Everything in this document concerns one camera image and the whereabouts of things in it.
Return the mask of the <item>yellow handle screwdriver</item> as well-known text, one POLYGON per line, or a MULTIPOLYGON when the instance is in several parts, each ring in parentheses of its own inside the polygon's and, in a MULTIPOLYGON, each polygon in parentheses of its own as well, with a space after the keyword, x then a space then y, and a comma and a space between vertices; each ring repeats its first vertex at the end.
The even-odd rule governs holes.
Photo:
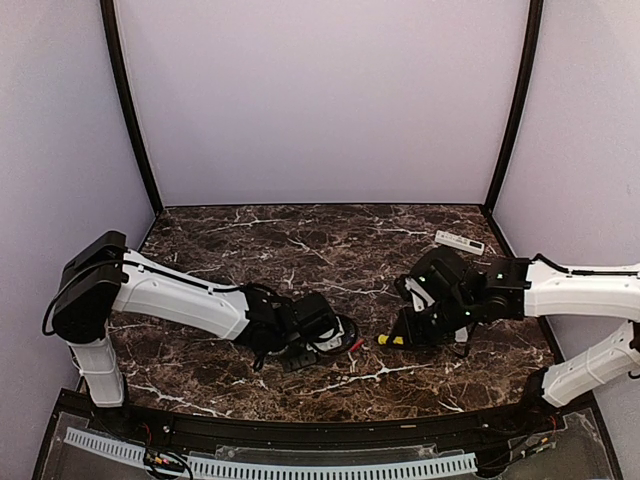
POLYGON ((389 336, 381 334, 377 337, 377 343, 389 348, 404 348, 405 341, 402 336, 389 336))

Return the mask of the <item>red battery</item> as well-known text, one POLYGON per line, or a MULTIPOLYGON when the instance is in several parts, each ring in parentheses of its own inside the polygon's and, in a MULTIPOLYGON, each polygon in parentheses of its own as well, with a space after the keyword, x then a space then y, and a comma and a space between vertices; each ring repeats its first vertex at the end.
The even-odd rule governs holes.
POLYGON ((353 346, 351 346, 351 348, 349 349, 349 352, 351 353, 351 352, 357 351, 358 349, 360 349, 362 347, 363 344, 364 344, 364 339, 363 338, 357 340, 356 343, 353 346))

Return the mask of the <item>white remote control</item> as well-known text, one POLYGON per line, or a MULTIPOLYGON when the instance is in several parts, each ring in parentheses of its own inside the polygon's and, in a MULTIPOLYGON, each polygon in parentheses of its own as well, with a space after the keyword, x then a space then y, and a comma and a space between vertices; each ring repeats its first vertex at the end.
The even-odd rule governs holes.
POLYGON ((456 235, 450 232, 437 230, 435 242, 460 251, 482 256, 485 251, 485 244, 467 237, 456 235))

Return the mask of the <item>grey battery cover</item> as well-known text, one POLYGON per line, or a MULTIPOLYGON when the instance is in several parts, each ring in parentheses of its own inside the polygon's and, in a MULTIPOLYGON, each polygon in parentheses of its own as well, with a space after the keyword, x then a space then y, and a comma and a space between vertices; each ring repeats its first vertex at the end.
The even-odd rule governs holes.
POLYGON ((455 331, 454 333, 454 341, 458 344, 467 343, 469 340, 469 328, 462 327, 455 331))

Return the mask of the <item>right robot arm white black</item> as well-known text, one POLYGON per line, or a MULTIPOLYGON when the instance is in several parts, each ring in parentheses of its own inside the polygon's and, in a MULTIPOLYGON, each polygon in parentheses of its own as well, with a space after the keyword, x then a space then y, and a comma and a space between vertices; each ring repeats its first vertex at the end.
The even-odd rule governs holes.
POLYGON ((639 368, 639 267, 561 266, 542 254, 500 258, 484 272, 447 246, 428 251, 395 281, 407 306, 382 346, 424 350, 461 329, 496 320, 553 315, 601 316, 622 324, 599 343, 560 364, 531 374, 510 424, 534 432, 575 398, 639 368))

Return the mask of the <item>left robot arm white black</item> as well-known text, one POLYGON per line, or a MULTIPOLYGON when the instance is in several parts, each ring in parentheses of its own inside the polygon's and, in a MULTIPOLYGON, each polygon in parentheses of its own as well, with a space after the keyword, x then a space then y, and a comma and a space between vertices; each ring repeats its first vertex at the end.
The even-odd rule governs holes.
POLYGON ((127 247, 123 233, 108 231, 65 265, 42 332, 67 343, 103 421, 120 436, 134 435, 141 415, 126 402, 108 336, 114 312, 152 316, 236 342, 254 353, 255 369, 270 354, 317 356, 345 344, 343 324, 321 294, 293 300, 258 283, 208 282, 147 259, 127 247))

